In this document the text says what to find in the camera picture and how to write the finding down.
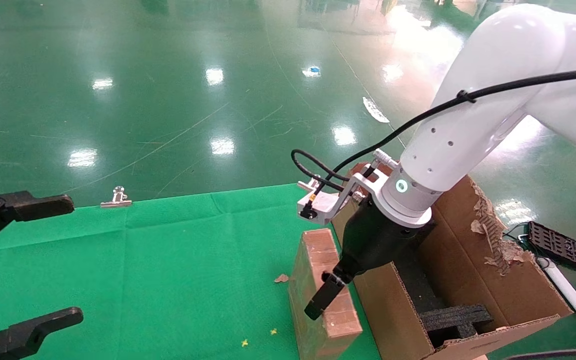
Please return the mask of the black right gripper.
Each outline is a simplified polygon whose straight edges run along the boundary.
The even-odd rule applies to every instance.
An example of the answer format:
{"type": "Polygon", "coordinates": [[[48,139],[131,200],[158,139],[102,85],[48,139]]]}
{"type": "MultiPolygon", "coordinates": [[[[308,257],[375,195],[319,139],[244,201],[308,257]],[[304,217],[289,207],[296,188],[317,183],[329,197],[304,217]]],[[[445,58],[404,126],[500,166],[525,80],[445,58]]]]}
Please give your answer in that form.
{"type": "Polygon", "coordinates": [[[339,271],[322,272],[322,286],[304,309],[306,316],[316,321],[349,281],[417,249],[435,226],[433,219],[419,228],[400,225],[382,214],[372,198],[363,199],[343,229],[339,271]]]}

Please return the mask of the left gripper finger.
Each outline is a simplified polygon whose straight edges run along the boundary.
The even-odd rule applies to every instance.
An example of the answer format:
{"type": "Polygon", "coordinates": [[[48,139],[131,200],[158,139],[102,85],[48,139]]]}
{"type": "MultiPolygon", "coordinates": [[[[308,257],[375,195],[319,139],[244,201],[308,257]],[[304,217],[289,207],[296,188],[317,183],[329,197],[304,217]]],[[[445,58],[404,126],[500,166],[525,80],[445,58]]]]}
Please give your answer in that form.
{"type": "Polygon", "coordinates": [[[33,356],[48,335],[82,321],[83,311],[69,307],[10,325],[0,330],[0,360],[22,360],[33,356]]]}
{"type": "Polygon", "coordinates": [[[13,222],[36,221],[73,211],[73,199],[66,194],[37,198],[29,191],[0,193],[0,231],[13,222]]]}

